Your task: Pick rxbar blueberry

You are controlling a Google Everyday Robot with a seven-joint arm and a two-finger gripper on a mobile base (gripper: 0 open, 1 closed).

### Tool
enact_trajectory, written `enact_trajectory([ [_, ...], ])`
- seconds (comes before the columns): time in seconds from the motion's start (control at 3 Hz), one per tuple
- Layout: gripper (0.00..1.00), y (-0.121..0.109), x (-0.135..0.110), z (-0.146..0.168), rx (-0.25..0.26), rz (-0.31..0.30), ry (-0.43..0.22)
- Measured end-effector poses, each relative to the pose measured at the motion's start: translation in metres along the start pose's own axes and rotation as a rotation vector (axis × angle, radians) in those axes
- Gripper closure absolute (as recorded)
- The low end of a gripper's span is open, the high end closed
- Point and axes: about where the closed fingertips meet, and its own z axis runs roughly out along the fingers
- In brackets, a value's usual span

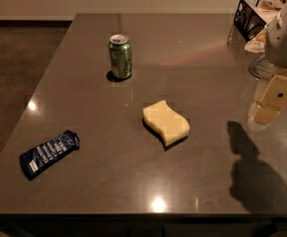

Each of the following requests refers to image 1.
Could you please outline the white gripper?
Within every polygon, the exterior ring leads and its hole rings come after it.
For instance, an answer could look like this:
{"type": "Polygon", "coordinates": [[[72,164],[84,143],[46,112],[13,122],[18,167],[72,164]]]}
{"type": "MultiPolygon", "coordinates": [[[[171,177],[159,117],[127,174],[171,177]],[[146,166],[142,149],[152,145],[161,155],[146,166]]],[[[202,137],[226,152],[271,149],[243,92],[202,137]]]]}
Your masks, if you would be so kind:
{"type": "MultiPolygon", "coordinates": [[[[283,8],[267,27],[265,56],[272,64],[287,68],[287,8],[283,8]]],[[[287,107],[287,70],[270,78],[259,102],[261,105],[252,103],[249,110],[248,127],[252,131],[268,128],[279,116],[278,111],[287,107]]]]}

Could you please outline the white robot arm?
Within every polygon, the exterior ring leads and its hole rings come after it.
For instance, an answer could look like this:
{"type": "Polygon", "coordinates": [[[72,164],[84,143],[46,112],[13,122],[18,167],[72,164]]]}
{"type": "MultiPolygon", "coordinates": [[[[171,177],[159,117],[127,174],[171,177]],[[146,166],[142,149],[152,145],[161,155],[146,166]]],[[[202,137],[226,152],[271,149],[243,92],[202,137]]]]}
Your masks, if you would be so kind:
{"type": "Polygon", "coordinates": [[[260,53],[249,66],[250,73],[259,80],[249,110],[248,127],[262,131],[287,108],[287,2],[245,45],[245,50],[260,53]]]}

